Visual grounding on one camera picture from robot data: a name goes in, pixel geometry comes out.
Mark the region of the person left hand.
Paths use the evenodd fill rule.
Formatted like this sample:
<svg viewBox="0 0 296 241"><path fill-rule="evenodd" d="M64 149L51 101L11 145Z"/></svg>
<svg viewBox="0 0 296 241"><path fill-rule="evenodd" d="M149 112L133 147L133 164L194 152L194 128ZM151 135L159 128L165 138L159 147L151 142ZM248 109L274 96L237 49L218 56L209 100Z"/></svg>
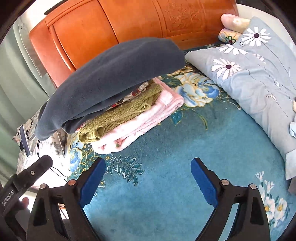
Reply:
<svg viewBox="0 0 296 241"><path fill-rule="evenodd" d="M29 205L29 198L24 197L22 200L18 200L15 205L14 205L14 210L15 211L20 211L20 210L25 210L28 208Z"/></svg>

